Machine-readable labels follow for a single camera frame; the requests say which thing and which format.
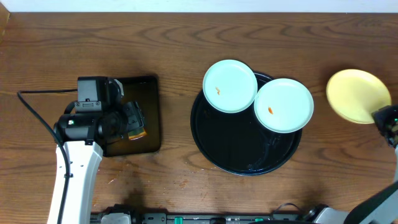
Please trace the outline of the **yellow plate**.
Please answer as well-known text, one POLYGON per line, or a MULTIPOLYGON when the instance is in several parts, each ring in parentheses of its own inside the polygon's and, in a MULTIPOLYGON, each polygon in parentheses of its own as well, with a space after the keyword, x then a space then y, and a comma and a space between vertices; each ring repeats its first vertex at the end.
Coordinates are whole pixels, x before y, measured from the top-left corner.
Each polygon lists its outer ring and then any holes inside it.
POLYGON ((358 124, 373 124, 372 114, 392 104, 387 86, 375 75, 357 69, 332 75, 326 97, 336 114, 358 124))

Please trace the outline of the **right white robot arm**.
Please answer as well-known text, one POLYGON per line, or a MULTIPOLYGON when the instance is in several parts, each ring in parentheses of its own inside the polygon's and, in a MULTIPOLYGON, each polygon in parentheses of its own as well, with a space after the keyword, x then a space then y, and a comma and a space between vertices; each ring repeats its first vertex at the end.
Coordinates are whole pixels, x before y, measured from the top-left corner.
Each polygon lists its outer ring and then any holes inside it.
MULTIPOLYGON (((397 106, 386 106, 372 114, 374 124, 397 153, 397 106)), ((397 174, 393 183, 350 212, 318 206, 302 218, 311 223, 392 223, 397 219, 397 174)))

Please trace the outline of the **light green plate top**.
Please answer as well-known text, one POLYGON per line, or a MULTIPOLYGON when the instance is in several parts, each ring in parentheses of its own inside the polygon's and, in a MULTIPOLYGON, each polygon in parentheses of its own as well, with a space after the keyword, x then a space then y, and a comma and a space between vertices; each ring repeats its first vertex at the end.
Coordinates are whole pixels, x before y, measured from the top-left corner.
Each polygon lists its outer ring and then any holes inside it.
POLYGON ((221 60, 206 71, 203 93, 207 102, 218 111, 238 113, 254 102, 257 80, 245 63, 221 60))

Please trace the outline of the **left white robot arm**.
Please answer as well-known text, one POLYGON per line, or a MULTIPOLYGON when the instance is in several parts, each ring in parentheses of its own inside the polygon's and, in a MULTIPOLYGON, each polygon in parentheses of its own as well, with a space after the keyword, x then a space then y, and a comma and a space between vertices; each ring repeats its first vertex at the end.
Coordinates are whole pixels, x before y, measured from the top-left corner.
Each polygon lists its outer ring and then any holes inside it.
POLYGON ((96 175, 104 157, 140 154, 148 138, 136 101, 106 111, 77 112, 71 102, 55 123, 57 172, 48 223, 89 223, 96 175))

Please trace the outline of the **light green plate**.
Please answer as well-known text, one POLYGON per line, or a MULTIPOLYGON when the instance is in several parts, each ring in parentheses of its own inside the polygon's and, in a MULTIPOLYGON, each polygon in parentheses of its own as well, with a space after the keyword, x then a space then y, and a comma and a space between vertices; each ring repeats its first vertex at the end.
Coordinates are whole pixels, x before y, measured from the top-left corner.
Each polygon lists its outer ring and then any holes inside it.
POLYGON ((254 102, 257 80, 245 63, 221 60, 206 71, 203 93, 207 102, 218 111, 238 113, 254 102))
POLYGON ((278 78, 264 84, 254 100, 257 120, 276 133, 292 133, 302 129, 312 118, 314 101, 300 82, 278 78))

